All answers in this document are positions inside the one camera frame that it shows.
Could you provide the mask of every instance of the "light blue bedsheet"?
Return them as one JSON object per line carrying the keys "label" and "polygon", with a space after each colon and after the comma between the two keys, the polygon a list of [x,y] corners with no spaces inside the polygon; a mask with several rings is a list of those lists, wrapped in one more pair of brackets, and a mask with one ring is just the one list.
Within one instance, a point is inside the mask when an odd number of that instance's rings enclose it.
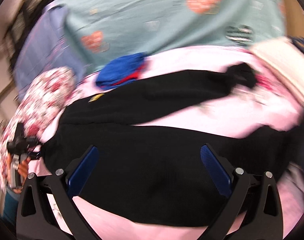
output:
{"label": "light blue bedsheet", "polygon": [[190,45],[249,46],[283,36],[281,0],[55,0],[87,73],[129,54]]}

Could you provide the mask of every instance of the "hand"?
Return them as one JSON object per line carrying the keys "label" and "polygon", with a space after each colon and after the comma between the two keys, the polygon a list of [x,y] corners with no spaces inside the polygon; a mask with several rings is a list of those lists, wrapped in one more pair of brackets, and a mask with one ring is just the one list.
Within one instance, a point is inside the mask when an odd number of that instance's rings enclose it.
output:
{"label": "hand", "polygon": [[[24,178],[23,182],[22,182],[22,186],[25,183],[25,180],[28,176],[28,164],[29,164],[30,160],[31,160],[31,158],[28,157],[22,163],[20,163],[18,165],[18,173]],[[11,173],[10,173],[11,161],[12,161],[12,156],[11,156],[11,154],[8,154],[8,158],[7,158],[7,171],[8,171],[7,181],[8,182],[11,181]],[[15,189],[13,189],[13,192],[20,194],[21,189],[15,188]]]}

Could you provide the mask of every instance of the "orange heart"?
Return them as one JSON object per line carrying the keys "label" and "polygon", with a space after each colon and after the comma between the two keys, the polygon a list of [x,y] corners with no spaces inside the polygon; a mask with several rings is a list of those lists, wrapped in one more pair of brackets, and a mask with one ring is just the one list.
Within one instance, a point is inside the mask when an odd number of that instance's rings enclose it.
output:
{"label": "orange heart", "polygon": [[83,45],[91,50],[97,52],[98,48],[101,46],[103,40],[103,33],[101,31],[95,31],[90,36],[83,36],[81,41]]}
{"label": "orange heart", "polygon": [[285,9],[285,4],[283,1],[278,3],[278,8],[281,11],[281,13],[283,14],[283,16],[286,16],[286,9]]}
{"label": "orange heart", "polygon": [[187,6],[195,13],[204,13],[210,9],[208,0],[187,0]]}
{"label": "orange heart", "polygon": [[187,6],[195,13],[205,13],[221,0],[187,0]]}

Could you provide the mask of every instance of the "yellow logo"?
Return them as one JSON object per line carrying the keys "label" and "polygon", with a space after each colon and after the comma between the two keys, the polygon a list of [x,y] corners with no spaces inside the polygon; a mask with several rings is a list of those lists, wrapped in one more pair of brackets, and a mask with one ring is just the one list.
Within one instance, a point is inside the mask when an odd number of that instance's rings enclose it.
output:
{"label": "yellow logo", "polygon": [[103,95],[104,95],[104,93],[101,93],[101,94],[98,94],[98,95],[92,97],[92,98],[89,100],[89,103],[90,103],[90,102],[93,102],[93,101],[95,101],[95,100],[98,100],[98,99],[99,99],[101,96],[103,96]]}
{"label": "yellow logo", "polygon": [[304,44],[303,44],[303,43],[301,43],[301,42],[297,41],[297,44],[298,44],[299,46],[301,46],[301,47],[303,47],[303,48],[304,48]]}

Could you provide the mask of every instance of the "pink cloth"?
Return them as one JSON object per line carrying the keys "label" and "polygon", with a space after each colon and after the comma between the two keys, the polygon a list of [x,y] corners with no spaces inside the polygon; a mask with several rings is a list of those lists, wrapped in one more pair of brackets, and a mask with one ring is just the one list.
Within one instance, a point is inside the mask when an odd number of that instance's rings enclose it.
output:
{"label": "pink cloth", "polygon": [[[288,130],[297,123],[298,116],[302,111],[300,105],[287,89],[277,81],[256,57],[244,49],[196,46],[162,52],[150,56],[148,60],[148,66],[141,78],[184,69],[224,72],[230,65],[246,62],[259,72],[262,84],[253,91],[239,87],[235,90],[234,95],[207,101],[198,106],[191,106],[141,125],[171,126],[240,138],[247,136],[264,124],[270,125],[277,130]],[[88,76],[85,78],[84,83],[78,86],[79,97],[88,97],[102,92],[94,84],[96,75]],[[60,114],[44,131],[41,138],[42,141],[47,141],[54,135],[59,116]],[[29,172],[32,171],[36,172],[37,175],[49,173],[42,160],[30,162]],[[285,236],[298,221],[302,210],[295,210],[295,207],[299,205],[295,197],[288,192],[284,183],[280,182],[278,187],[284,212]],[[95,207],[80,197],[74,197],[73,200],[88,223],[104,240],[193,240],[197,239],[205,230],[205,227],[177,228],[134,223]],[[56,213],[61,228],[69,232],[60,214]],[[239,216],[231,231],[236,230],[241,221],[242,216]]]}

